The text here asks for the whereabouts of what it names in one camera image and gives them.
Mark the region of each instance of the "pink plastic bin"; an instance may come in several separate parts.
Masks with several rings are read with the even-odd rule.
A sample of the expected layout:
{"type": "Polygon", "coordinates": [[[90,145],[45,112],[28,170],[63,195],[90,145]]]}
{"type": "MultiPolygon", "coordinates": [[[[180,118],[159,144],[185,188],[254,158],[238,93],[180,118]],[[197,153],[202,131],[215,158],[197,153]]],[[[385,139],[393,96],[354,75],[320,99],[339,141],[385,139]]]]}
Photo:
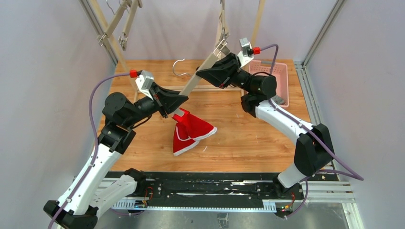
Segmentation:
{"type": "MultiPolygon", "coordinates": [[[[271,62],[269,61],[251,61],[249,64],[249,73],[254,74],[256,72],[266,72],[270,73],[271,62]]],[[[276,77],[277,89],[276,94],[286,101],[285,105],[280,105],[281,107],[288,107],[289,96],[288,96],[288,67],[285,63],[274,64],[273,76],[276,77]]]]}

